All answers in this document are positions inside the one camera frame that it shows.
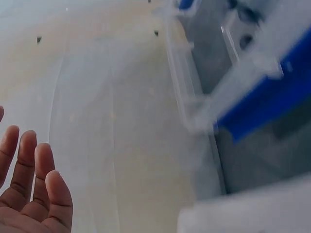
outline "blue plastic part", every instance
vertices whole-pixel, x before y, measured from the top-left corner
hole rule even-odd
[[[181,0],[181,2],[179,4],[179,9],[180,10],[187,10],[192,6],[193,2],[194,2],[194,0]]]
[[[311,28],[281,61],[281,66],[282,79],[266,76],[216,127],[227,128],[235,141],[240,140],[311,95]]]

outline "dark speck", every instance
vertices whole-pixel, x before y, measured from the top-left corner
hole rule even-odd
[[[39,44],[41,42],[42,37],[41,36],[37,36],[37,44]]]

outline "hand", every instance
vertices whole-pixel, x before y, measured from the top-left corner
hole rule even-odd
[[[0,121],[4,109],[0,106]],[[0,142],[0,188],[18,142],[19,128],[10,126]],[[30,201],[35,173],[35,189]],[[1,233],[70,233],[72,199],[55,171],[49,144],[37,145],[34,131],[25,132],[18,149],[10,187],[0,196]]]

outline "finger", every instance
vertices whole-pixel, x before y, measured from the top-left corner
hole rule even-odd
[[[20,211],[29,202],[34,181],[36,146],[36,133],[25,132],[20,139],[11,185],[0,197],[4,206]]]
[[[0,122],[2,121],[3,116],[4,116],[4,108],[0,106]]]
[[[50,198],[49,217],[42,223],[52,232],[70,232],[72,226],[73,204],[70,191],[58,171],[51,171],[46,177]]]
[[[0,142],[0,188],[3,186],[18,142],[18,126],[10,126]]]
[[[25,205],[22,214],[39,222],[48,217],[50,199],[46,189],[45,179],[47,174],[55,170],[53,153],[47,143],[41,143],[35,149],[35,189],[33,201]]]

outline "transparent plastic bin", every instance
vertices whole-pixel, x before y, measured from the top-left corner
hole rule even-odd
[[[179,20],[168,17],[165,23],[167,53],[181,120],[190,132],[198,132],[193,116],[210,98],[202,92],[199,76],[192,57],[193,44],[186,40]]]
[[[266,19],[264,28],[257,32],[252,47],[237,56],[238,62],[208,95],[203,95],[199,88],[199,76],[191,54],[196,44],[187,41],[178,18],[168,10],[165,21],[167,53],[181,119],[190,132],[213,133],[217,120],[266,76],[276,80],[282,78],[279,61],[310,27],[310,7],[308,0],[283,0],[277,5]]]

